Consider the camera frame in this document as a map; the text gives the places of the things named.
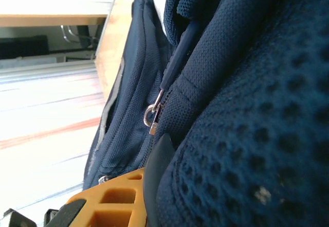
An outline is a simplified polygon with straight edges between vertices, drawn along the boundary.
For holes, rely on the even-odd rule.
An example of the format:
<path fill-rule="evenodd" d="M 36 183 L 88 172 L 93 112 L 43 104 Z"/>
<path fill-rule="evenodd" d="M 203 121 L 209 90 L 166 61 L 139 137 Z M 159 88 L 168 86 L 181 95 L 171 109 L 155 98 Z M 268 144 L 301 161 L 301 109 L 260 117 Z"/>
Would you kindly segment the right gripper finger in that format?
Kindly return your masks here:
<path fill-rule="evenodd" d="M 175 150 L 164 134 L 146 166 L 110 179 L 73 197 L 51 226 L 160 226 L 156 195 Z"/>

